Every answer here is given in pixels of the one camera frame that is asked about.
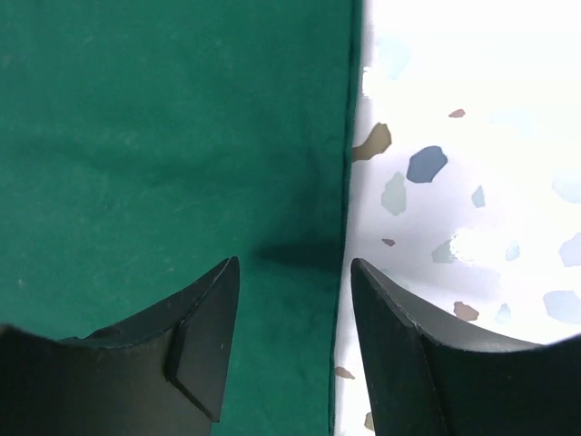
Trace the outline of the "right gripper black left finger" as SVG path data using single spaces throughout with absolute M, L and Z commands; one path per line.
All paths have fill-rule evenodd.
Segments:
M 1 328 L 4 435 L 208 435 L 222 412 L 240 294 L 228 258 L 86 338 Z

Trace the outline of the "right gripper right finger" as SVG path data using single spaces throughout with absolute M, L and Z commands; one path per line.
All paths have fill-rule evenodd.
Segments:
M 359 346 L 378 435 L 577 435 L 580 340 L 524 342 L 464 322 L 350 266 Z

